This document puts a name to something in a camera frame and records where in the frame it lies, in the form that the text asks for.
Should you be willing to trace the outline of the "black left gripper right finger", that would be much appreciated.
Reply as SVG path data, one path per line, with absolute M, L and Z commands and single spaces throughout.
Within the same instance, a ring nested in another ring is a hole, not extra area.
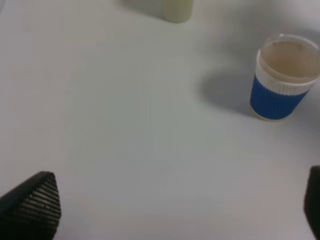
M 312 166 L 304 196 L 304 213 L 316 240 L 320 240 L 320 166 Z

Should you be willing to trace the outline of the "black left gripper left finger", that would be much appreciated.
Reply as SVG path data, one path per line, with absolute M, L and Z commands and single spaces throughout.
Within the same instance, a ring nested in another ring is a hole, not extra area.
M 52 240 L 61 216 L 56 176 L 40 171 L 0 197 L 0 238 Z

